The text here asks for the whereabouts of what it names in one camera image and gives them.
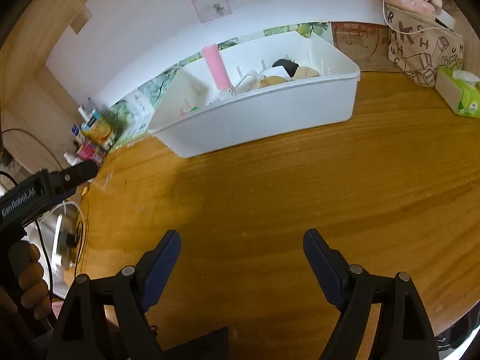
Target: wooden tabletop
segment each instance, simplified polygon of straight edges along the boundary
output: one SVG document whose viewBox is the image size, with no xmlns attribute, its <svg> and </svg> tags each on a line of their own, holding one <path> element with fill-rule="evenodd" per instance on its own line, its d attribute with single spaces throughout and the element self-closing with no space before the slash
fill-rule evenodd
<svg viewBox="0 0 480 360">
<path fill-rule="evenodd" d="M 349 263 L 410 273 L 437 334 L 480 298 L 479 148 L 480 120 L 399 73 L 363 73 L 345 123 L 193 159 L 148 138 L 92 183 L 80 270 L 113 275 L 175 229 L 181 256 L 147 313 L 162 348 L 228 326 L 233 359 L 313 360 L 338 317 L 303 254 L 315 227 Z"/>
</svg>

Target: white plastic bin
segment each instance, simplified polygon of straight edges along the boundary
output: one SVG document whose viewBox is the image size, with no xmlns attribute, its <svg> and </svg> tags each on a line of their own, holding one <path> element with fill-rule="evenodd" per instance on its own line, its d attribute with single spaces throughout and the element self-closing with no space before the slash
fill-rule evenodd
<svg viewBox="0 0 480 360">
<path fill-rule="evenodd" d="M 218 95 L 204 59 L 175 76 L 148 131 L 182 158 L 285 132 L 342 122 L 352 115 L 360 69 L 342 52 L 312 34 L 287 32 L 221 51 L 235 86 L 242 74 L 260 72 L 284 59 L 318 71 L 313 79 L 291 81 L 206 105 Z M 183 109 L 200 109 L 180 116 Z"/>
</svg>

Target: silver bolt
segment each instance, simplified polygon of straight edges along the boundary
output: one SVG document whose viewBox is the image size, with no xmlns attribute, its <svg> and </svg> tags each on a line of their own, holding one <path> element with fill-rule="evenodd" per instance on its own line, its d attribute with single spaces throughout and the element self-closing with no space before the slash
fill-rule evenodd
<svg viewBox="0 0 480 360">
<path fill-rule="evenodd" d="M 80 274 L 77 276 L 77 278 L 75 279 L 75 281 L 78 283 L 78 284 L 81 284 L 81 283 L 85 283 L 87 281 L 87 275 L 85 274 Z"/>
<path fill-rule="evenodd" d="M 360 275 L 363 272 L 363 268 L 358 264 L 352 264 L 350 266 L 350 272 L 356 275 Z"/>
<path fill-rule="evenodd" d="M 123 268 L 123 269 L 121 270 L 121 273 L 122 273 L 122 275 L 124 275 L 124 276 L 130 276 L 130 275 L 132 275 L 134 272 L 135 272 L 135 268 L 132 267 L 131 265 L 126 266 L 125 268 Z"/>
<path fill-rule="evenodd" d="M 398 274 L 398 277 L 400 278 L 400 280 L 403 280 L 403 281 L 409 281 L 410 280 L 410 275 L 406 272 L 400 272 Z"/>
</svg>

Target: human hand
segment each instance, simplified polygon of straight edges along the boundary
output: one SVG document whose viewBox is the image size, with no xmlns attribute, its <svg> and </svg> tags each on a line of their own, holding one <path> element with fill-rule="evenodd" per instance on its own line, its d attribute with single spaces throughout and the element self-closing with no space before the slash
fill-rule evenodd
<svg viewBox="0 0 480 360">
<path fill-rule="evenodd" d="M 26 309 L 33 309 L 35 319 L 42 319 L 50 314 L 52 305 L 49 300 L 49 287 L 42 279 L 43 268 L 38 262 L 40 251 L 33 244 L 30 244 L 30 259 L 31 264 L 18 278 L 18 284 L 23 290 L 21 303 Z M 11 312 L 18 312 L 17 305 L 2 286 L 0 286 L 0 306 Z"/>
</svg>

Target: brown cardboard bag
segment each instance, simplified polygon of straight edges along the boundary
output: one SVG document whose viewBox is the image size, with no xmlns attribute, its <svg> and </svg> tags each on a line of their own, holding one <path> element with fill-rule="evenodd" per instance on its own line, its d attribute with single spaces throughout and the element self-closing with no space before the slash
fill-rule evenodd
<svg viewBox="0 0 480 360">
<path fill-rule="evenodd" d="M 390 29 L 388 58 L 418 85 L 434 87 L 439 66 L 462 69 L 465 45 L 461 35 L 390 5 L 386 6 L 386 14 L 388 23 L 401 32 L 436 27 L 412 35 Z"/>
</svg>

